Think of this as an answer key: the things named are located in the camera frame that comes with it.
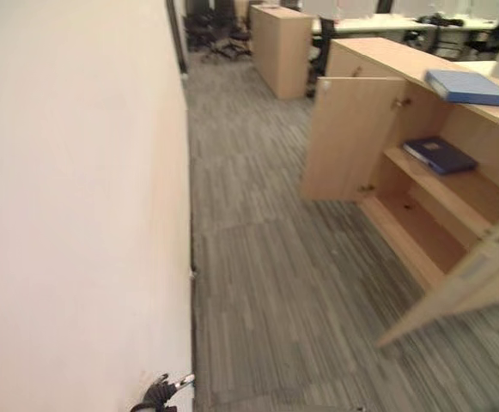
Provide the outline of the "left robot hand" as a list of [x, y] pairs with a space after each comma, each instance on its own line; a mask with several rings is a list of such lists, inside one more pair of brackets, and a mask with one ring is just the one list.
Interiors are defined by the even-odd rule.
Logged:
[[183, 390], [189, 385], [193, 385], [195, 374], [190, 373], [182, 377], [180, 380], [170, 382], [168, 374], [161, 375], [149, 388], [145, 391], [141, 402], [135, 404], [130, 412], [137, 411], [156, 411], [168, 412], [177, 411], [178, 408], [170, 405], [171, 399], [177, 392]]

